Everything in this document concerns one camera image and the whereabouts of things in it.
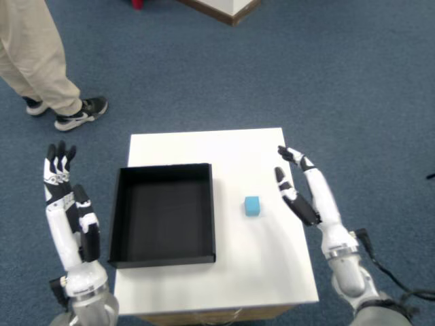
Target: black cable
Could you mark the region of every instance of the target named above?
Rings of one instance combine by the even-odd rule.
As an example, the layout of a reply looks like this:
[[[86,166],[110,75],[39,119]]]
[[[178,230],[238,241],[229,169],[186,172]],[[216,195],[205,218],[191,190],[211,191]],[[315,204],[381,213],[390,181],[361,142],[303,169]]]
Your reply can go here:
[[[406,292],[402,296],[402,298],[400,300],[400,304],[404,304],[405,301],[411,296],[415,296],[415,297],[419,297],[420,299],[423,299],[423,300],[435,302],[435,290],[410,289],[405,284],[400,282],[398,280],[398,278],[393,275],[393,273],[391,273],[387,268],[382,266],[382,264],[377,261],[377,259],[375,257],[375,250],[373,249],[372,243],[370,241],[370,238],[368,237],[368,232],[366,229],[356,230],[355,235],[357,236],[358,239],[360,239],[360,241],[364,245],[364,248],[366,249],[367,254],[370,256],[373,264],[376,267],[378,267],[378,269],[380,269],[380,271],[382,271],[383,273],[388,275],[388,277],[390,277],[393,280],[393,282],[395,282],[397,284],[397,286],[399,286],[399,288],[401,288],[403,291]]]

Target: black sneaker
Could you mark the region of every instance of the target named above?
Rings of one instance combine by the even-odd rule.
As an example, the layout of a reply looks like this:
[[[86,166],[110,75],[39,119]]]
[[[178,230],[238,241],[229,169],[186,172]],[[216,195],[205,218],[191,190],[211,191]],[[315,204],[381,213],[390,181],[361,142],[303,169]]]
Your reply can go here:
[[[43,114],[49,107],[44,104],[43,101],[35,101],[29,97],[23,97],[23,100],[26,101],[27,107],[26,112],[30,115],[36,116]]]
[[[82,109],[74,115],[57,115],[54,126],[57,130],[67,131],[98,119],[107,110],[107,100],[104,97],[83,100]]]

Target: blue cube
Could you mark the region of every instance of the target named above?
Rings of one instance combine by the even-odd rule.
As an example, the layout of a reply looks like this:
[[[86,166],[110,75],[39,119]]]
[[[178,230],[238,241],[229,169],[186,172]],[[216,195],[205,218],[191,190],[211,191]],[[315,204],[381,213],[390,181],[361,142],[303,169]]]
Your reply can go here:
[[[258,216],[260,214],[260,199],[258,196],[245,197],[246,216]]]

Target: white robotic hand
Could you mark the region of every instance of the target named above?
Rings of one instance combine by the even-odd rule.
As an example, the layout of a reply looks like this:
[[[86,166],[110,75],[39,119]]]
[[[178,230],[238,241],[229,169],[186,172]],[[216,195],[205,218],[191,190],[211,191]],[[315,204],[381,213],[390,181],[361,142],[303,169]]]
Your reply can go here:
[[[46,215],[66,276],[50,286],[66,310],[71,299],[73,313],[58,316],[51,325],[115,325],[118,302],[109,293],[107,274],[98,262],[99,222],[81,185],[71,187],[69,171],[75,146],[66,150],[60,142],[50,145],[44,161]]]
[[[323,234],[321,250],[333,271],[332,286],[352,306],[355,314],[352,326],[411,325],[406,311],[378,293],[371,275],[360,265],[358,242],[343,226],[334,196],[320,170],[292,148],[279,146],[278,153],[301,168],[307,178],[312,205],[292,187],[280,168],[275,169],[284,202],[305,225],[316,225]]]

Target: black tray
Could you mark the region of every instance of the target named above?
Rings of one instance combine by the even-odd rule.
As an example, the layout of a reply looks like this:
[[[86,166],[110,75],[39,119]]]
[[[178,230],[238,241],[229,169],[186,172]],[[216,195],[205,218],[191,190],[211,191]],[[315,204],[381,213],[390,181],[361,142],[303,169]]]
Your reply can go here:
[[[121,168],[109,263],[116,268],[216,261],[210,164]]]

